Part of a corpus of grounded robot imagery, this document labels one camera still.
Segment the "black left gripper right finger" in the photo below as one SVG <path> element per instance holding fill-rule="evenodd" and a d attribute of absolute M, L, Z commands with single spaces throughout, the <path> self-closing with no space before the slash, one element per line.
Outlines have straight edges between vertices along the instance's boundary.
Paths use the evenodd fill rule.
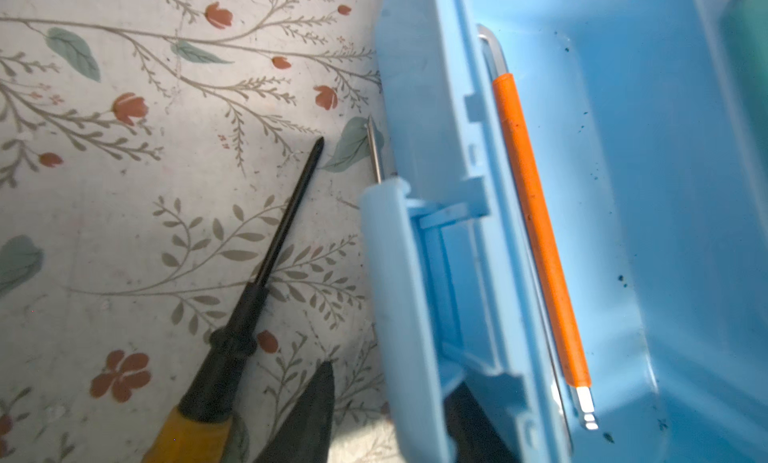
<path fill-rule="evenodd" d="M 518 462 L 465 383 L 445 399 L 444 409 L 459 463 Z"/>

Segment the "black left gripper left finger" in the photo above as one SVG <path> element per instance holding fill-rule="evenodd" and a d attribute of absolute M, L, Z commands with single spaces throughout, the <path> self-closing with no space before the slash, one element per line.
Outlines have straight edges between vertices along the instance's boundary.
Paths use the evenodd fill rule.
<path fill-rule="evenodd" d="M 333 365 L 325 361 L 309 380 L 295 406 L 254 462 L 326 463 L 335 407 Z"/>

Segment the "orange handled screwdriver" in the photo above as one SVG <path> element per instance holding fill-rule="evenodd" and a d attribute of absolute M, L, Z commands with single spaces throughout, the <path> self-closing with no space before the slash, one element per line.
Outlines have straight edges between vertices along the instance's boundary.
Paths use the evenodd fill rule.
<path fill-rule="evenodd" d="M 208 354 L 143 456 L 144 462 L 221 460 L 234 421 L 238 387 L 246 363 L 258 347 L 254 331 L 269 294 L 268 281 L 323 148 L 320 137 L 309 153 L 255 280 L 244 287 L 225 326 L 212 333 Z"/>

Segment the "orange handled hex key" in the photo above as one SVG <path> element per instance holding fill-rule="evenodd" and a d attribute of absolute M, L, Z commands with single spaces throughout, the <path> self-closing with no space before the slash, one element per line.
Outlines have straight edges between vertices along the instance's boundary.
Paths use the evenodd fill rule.
<path fill-rule="evenodd" d="M 494 33 L 481 24 L 477 32 L 492 80 L 509 165 L 543 295 L 544 321 L 554 340 L 552 352 L 570 388 L 580 424 L 588 431 L 596 431 L 599 424 L 591 375 L 515 79 L 508 71 L 502 46 Z"/>

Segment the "light blue plastic tool box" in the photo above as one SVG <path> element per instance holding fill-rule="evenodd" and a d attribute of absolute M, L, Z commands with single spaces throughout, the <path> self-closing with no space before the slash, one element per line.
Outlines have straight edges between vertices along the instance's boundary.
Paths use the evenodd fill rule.
<path fill-rule="evenodd" d="M 767 458 L 767 163 L 730 0 L 382 0 L 396 173 L 361 198 L 408 462 L 457 462 L 462 383 L 518 462 Z M 579 422 L 477 27 L 522 104 L 599 429 Z"/>

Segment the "teal utility knife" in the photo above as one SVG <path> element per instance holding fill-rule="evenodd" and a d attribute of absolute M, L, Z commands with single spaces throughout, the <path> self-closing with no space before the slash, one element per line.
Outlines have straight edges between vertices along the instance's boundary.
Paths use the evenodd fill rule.
<path fill-rule="evenodd" d="M 720 26 L 757 151 L 767 163 L 767 0 L 730 0 Z"/>

